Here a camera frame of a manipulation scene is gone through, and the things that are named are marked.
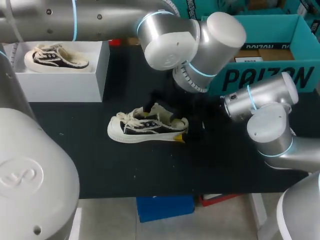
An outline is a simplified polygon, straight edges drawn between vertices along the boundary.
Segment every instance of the white shoe box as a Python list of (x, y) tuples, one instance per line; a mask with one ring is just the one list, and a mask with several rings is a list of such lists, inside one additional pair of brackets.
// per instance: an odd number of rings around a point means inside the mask
[[(58, 42), (23, 42), (18, 45), (14, 57), (14, 71), (29, 102), (102, 102), (110, 57), (109, 43), (61, 42), (73, 52), (80, 52), (89, 60), (90, 72), (39, 73), (27, 69), (25, 54), (38, 44), (53, 45)], [(13, 44), (6, 45), (5, 52), (10, 58)]]

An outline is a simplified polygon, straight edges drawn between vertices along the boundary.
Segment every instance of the blue led ring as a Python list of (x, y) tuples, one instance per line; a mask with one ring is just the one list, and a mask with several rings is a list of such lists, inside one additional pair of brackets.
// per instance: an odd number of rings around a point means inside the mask
[(276, 158), (276, 157), (280, 157), (281, 155), (285, 154), (286, 152), (289, 151), (289, 149), (292, 147), (292, 144), (294, 143), (294, 139), (291, 140), (291, 144), (290, 146), (288, 147), (287, 150), (285, 150), (283, 153), (280, 153), (280, 154), (277, 154), (277, 155), (265, 155), (263, 153), (261, 153), (260, 151), (258, 151), (261, 155), (265, 156), (265, 157), (268, 157), (268, 158)]
[(213, 77), (217, 76), (217, 74), (214, 74), (214, 75), (205, 74), (205, 73), (199, 71), (198, 69), (196, 69), (194, 66), (192, 66), (191, 63), (189, 63), (189, 66), (190, 66), (190, 68), (192, 68), (193, 71), (195, 71), (196, 73), (198, 73), (204, 77), (213, 78)]
[(148, 15), (146, 15), (144, 18), (142, 18), (141, 22), (139, 23), (137, 29), (136, 29), (136, 34), (138, 35), (138, 31), (139, 31), (139, 28), (141, 26), (141, 24), (148, 18), (148, 17), (151, 17), (151, 16), (154, 16), (154, 15), (157, 15), (157, 14), (170, 14), (170, 15), (174, 15), (172, 12), (169, 12), (169, 11), (156, 11), (156, 12), (153, 12), (153, 13), (149, 13)]
[(249, 85), (246, 86), (246, 89), (248, 90), (249, 98), (250, 98), (250, 101), (251, 101), (251, 103), (252, 103), (253, 109), (254, 109), (254, 110), (257, 110), (257, 106), (256, 106), (256, 104), (255, 104), (254, 98), (253, 98), (252, 95), (251, 95), (250, 86), (249, 86)]
[(76, 0), (72, 0), (73, 7), (73, 19), (74, 19), (74, 29), (73, 29), (73, 42), (77, 39), (78, 34), (78, 18), (77, 18), (77, 5)]
[(9, 58), (7, 57), (7, 55), (6, 55), (6, 54), (4, 54), (2, 51), (0, 51), (0, 54), (1, 54), (1, 55), (3, 55), (3, 56), (5, 56), (5, 57), (6, 57), (6, 59), (8, 59), (8, 60), (9, 60)]

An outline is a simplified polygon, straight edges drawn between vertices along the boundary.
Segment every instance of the cardboard box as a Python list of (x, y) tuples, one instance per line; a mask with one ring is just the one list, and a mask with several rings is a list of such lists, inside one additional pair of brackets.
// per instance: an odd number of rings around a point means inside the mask
[(292, 76), (298, 92), (312, 92), (316, 88), (320, 80), (320, 44), (301, 16), (235, 17), (247, 33), (242, 49), (290, 49), (294, 60), (230, 62), (212, 81), (210, 95), (230, 94), (280, 72), (288, 72)]
[(320, 17), (320, 6), (316, 0), (282, 0), (281, 6), (286, 14), (311, 14)]
[(290, 49), (259, 49), (263, 61), (293, 61), (295, 60)]
[[(107, 41), (61, 43), (89, 59), (91, 71), (80, 73), (39, 73), (27, 69), (25, 54), (38, 44), (56, 42), (20, 43), (14, 60), (14, 71), (29, 102), (102, 102), (110, 57)], [(12, 45), (4, 49), (10, 56)]]

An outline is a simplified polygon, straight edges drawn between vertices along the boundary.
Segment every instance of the blue box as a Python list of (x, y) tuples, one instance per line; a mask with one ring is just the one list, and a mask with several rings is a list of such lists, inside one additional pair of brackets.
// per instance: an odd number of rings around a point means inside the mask
[(136, 206), (141, 223), (192, 214), (195, 210), (192, 196), (137, 197)]
[(247, 40), (242, 49), (290, 49), (295, 60), (230, 62), (213, 79), (210, 95), (231, 94), (248, 84), (288, 72), (298, 92), (312, 92), (320, 80), (320, 44), (299, 15), (235, 16)]

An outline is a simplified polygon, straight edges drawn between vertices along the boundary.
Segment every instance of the white label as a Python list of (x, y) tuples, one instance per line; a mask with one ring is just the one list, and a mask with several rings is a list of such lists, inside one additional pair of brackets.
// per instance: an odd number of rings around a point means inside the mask
[(250, 63), (250, 62), (263, 62), (262, 57), (253, 56), (253, 57), (236, 57), (236, 63)]
[(298, 10), (296, 11), (296, 13), (302, 17), (305, 17), (305, 15), (307, 14), (307, 9), (305, 8), (305, 6), (300, 3)]

